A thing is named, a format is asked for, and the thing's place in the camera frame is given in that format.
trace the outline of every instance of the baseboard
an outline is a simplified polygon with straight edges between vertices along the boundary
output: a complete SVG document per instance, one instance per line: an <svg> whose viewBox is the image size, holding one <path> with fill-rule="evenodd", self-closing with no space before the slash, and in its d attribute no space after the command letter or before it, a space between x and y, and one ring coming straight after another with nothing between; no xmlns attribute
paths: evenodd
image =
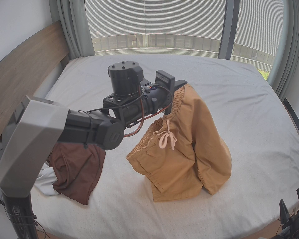
<svg viewBox="0 0 299 239"><path fill-rule="evenodd" d="M293 121L294 121L295 125L297 126L297 129L299 129L299 119L298 119L295 111L293 110L292 106L290 105L290 103L288 102L288 100L286 98L284 98L283 103L284 103L286 109L288 110L289 114L293 118Z"/></svg>

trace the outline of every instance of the white label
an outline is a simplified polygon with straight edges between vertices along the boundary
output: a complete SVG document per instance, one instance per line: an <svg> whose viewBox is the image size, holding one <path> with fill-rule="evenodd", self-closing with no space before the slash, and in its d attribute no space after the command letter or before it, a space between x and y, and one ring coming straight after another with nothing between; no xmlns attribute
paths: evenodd
<svg viewBox="0 0 299 239"><path fill-rule="evenodd" d="M163 80L166 83L169 82L169 80L166 77L164 77L163 75L160 75L158 72L156 72L156 77L158 77L160 80Z"/></svg>

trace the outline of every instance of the mattress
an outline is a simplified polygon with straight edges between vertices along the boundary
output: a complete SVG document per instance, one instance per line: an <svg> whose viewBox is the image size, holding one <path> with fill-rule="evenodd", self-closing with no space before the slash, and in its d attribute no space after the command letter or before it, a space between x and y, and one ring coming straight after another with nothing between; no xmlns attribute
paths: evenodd
<svg viewBox="0 0 299 239"><path fill-rule="evenodd" d="M290 209L298 203L299 135L252 65L185 55L89 56L70 61L46 98L72 110L99 108L112 93L107 68L120 61L139 62L151 82L162 69L194 87L230 149L231 177L215 195L202 189L191 199L154 203L150 181L125 157L158 115L106 152L87 206L33 187L33 212L46 231L71 239L241 238L279 218L282 198Z"/></svg>

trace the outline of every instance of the brown cloth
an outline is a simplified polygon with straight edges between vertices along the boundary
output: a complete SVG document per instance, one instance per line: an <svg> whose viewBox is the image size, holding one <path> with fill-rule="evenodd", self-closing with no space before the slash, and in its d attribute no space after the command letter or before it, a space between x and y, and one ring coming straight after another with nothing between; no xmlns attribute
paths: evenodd
<svg viewBox="0 0 299 239"><path fill-rule="evenodd" d="M56 143L48 157L57 177L54 190L87 205L101 176L105 155L105 150L96 145L85 149L81 144Z"/></svg>
<svg viewBox="0 0 299 239"><path fill-rule="evenodd" d="M202 186L215 194L231 175L229 149L207 105L189 84L175 92L171 113L149 127L127 160L149 178L155 202L197 196Z"/></svg>

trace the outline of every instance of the headboard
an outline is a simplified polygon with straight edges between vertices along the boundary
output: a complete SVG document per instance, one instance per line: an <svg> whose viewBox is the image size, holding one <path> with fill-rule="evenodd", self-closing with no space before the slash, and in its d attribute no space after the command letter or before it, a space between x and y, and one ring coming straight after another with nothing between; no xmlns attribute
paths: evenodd
<svg viewBox="0 0 299 239"><path fill-rule="evenodd" d="M60 21L40 30L0 61L0 134L16 106L33 95L59 64L65 67L68 45Z"/></svg>

